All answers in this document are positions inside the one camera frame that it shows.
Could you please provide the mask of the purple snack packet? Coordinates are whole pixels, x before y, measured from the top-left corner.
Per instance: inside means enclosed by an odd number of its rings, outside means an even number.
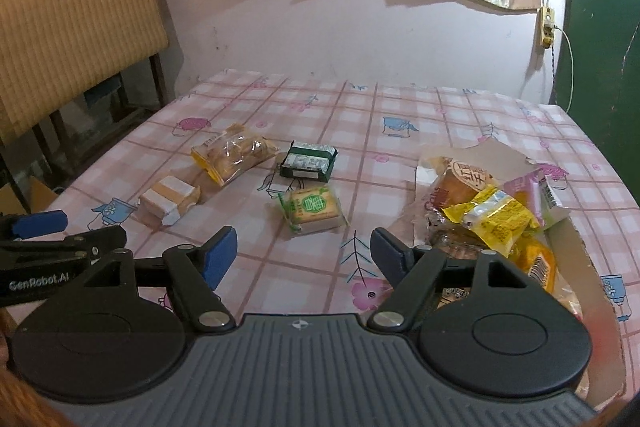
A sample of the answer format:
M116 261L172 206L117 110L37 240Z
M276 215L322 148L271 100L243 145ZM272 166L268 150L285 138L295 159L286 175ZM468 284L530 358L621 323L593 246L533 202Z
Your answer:
M506 181L502 189L533 213L540 225L544 225L539 181L540 174L534 170Z

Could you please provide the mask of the clear bag brown cookies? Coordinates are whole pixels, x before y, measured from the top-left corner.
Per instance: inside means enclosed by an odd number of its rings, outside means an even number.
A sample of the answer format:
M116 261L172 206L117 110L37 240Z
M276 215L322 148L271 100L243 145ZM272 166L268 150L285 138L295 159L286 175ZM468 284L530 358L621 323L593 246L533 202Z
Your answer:
M191 148L191 157L219 187L224 187L261 162L276 156L276 144L242 124Z

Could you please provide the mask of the wicker chair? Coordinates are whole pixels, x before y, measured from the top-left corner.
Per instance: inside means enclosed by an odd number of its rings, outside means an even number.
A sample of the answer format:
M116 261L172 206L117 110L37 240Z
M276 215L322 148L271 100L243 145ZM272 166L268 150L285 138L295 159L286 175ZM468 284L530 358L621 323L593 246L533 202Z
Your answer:
M1 0L2 145L34 132L45 150L49 118L72 155L61 107L143 60L165 105L168 46L158 0Z

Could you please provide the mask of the pink checkered tablecloth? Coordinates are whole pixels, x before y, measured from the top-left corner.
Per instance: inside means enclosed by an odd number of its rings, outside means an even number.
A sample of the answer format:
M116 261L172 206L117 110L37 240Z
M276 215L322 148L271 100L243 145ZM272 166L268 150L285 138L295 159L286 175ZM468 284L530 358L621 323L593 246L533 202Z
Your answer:
M280 147L295 140L336 147L331 184L346 225L293 235L277 202L286 183L271 162L226 187L213 184L194 165L191 148L232 124ZM234 314L369 311L387 289L368 260L369 236L389 227L413 200L421 148L488 139L541 162L550 174L614 308L625 393L633 395L639 389L639 209L600 150L556 106L473 90L366 87L228 70L129 133L54 207L66 213L73 233L120 223L141 257L180 242L202 243L232 225L239 254L218 291ZM163 227L139 197L170 174L201 187L202 195L175 225Z

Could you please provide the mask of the green door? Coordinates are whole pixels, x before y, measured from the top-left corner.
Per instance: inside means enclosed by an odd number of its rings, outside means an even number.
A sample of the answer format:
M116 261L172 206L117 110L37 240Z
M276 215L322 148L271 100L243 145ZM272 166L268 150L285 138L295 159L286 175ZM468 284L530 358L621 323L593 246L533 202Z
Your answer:
M639 153L639 0L567 0L555 101L609 161Z

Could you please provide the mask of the orange white striped snack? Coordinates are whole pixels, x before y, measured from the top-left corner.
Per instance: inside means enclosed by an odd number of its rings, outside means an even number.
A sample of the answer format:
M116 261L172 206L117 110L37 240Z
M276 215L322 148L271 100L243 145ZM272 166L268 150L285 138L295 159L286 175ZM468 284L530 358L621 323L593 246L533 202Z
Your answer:
M198 205L201 195L201 187L170 174L144 191L139 197L139 204L160 220L163 227L171 227L193 206Z

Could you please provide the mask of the cardboard box on floor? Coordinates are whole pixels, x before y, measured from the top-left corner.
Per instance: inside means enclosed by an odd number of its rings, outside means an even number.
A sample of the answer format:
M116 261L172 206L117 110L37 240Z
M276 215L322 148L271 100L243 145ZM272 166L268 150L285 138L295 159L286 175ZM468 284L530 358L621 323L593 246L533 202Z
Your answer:
M44 184L35 176L29 177L29 189L24 194L29 209L26 209L6 182L1 185L0 191L0 211L2 215L26 215L29 211L46 211L47 208L58 198L58 194Z

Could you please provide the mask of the small yellow snack packet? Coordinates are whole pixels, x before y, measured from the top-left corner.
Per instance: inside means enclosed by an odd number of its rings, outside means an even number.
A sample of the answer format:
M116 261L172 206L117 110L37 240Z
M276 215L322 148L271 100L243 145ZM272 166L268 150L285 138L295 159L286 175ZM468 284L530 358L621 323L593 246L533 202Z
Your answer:
M506 258L524 234L540 229L539 221L525 205L495 185L487 185L469 202L445 207L442 212Z

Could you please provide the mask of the brown cake clear wrapper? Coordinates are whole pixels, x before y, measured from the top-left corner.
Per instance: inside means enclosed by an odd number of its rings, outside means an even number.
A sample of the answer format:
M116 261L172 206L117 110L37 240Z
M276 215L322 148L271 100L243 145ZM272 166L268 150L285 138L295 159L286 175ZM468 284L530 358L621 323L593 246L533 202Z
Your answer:
M431 237L431 245L450 258L462 260L475 260L483 251L489 251L488 245L476 234L464 228L435 232Z

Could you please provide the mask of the light green snack packet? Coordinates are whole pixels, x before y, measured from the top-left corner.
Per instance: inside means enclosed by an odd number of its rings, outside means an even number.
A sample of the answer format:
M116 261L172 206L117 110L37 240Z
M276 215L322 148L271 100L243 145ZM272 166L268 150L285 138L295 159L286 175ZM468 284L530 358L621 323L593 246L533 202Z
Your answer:
M554 188L549 184L547 178L542 176L538 182L540 194L540 217L541 226L548 230L553 225L570 217L570 210L566 208L555 193Z

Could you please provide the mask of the yellow soft bread packet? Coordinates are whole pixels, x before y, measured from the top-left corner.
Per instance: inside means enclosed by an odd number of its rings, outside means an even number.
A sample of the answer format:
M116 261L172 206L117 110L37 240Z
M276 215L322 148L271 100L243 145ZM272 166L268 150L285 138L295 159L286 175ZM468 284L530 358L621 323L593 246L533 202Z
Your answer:
M553 251L544 243L533 236L520 237L513 245L510 259L545 291L553 293L556 260Z

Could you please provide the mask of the yellow wall socket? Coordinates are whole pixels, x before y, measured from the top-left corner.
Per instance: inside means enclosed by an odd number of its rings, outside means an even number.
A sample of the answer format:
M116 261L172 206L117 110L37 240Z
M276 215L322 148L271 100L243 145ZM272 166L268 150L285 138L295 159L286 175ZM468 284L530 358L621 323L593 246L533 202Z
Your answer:
M538 44L543 49L550 49L554 43L554 9L542 6L538 10Z

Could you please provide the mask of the red bean bread clear pack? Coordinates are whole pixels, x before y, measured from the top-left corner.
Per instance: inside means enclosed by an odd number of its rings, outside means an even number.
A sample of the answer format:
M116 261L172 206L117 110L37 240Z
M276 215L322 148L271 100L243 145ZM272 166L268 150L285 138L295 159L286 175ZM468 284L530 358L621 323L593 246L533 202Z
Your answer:
M441 210L469 202L487 185L496 183L489 171L456 158L438 156L430 161L436 179L427 191L426 209Z

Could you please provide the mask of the green label biscuit pack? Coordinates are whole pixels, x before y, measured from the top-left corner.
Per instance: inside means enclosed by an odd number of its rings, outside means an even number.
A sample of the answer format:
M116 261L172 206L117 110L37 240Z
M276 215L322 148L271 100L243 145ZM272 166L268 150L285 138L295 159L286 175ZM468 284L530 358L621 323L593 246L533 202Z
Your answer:
M284 221L296 235L328 231L346 223L340 200L326 184L280 194L278 202Z

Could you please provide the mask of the dark green snack packet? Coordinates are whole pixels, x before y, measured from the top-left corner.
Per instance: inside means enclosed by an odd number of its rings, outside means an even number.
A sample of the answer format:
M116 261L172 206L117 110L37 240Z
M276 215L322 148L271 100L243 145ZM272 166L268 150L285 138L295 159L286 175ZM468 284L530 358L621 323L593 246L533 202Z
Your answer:
M328 182L337 155L337 148L331 145L293 141L280 164L280 176Z

